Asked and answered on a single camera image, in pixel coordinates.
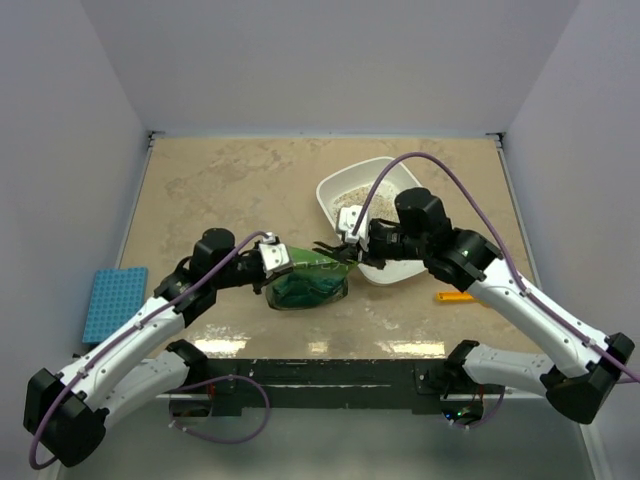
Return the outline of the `yellow plastic scoop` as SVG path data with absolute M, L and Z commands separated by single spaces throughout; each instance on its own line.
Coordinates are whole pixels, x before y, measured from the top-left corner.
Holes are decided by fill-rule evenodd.
M 440 303 L 479 303 L 479 300 L 469 293 L 453 291 L 438 292 L 435 300 Z

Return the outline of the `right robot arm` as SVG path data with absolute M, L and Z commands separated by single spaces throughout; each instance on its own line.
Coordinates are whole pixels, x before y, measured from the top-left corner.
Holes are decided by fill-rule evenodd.
M 544 397 L 564 417 L 590 424 L 622 376 L 634 342 L 579 320 L 527 281 L 506 253 L 473 230 L 452 226 L 442 201 L 424 187 L 395 198 L 397 221 L 371 219 L 361 205 L 338 211 L 339 259 L 382 269 L 420 261 L 437 280 L 491 307 L 541 354 L 463 341 L 447 359 L 445 379 L 459 393 L 477 384 L 513 387 Z

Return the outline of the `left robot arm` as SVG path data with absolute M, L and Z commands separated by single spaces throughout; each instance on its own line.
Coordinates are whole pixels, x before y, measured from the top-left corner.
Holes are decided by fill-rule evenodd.
M 210 309 L 219 291 L 249 285 L 259 292 L 288 263 L 286 245 L 272 232 L 236 241 L 225 229 L 205 231 L 121 327 L 62 369 L 42 368 L 29 379 L 23 425 L 32 435 L 30 467 L 76 466 L 113 424 L 155 396 L 200 390 L 207 368 L 188 354 L 166 349 L 149 365 L 144 359 Z

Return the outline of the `black bag clip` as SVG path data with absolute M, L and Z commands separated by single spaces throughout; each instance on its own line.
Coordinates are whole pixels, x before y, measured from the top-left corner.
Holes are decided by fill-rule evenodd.
M 361 259 L 361 252 L 356 244 L 341 243 L 339 245 L 329 245 L 316 241 L 312 250 L 346 265 L 358 264 Z

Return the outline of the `green litter bag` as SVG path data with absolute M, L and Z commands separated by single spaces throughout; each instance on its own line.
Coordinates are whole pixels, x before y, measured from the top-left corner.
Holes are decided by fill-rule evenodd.
M 292 268 L 266 286 L 271 309 L 308 310 L 335 303 L 349 293 L 356 263 L 342 263 L 312 250 L 290 247 Z

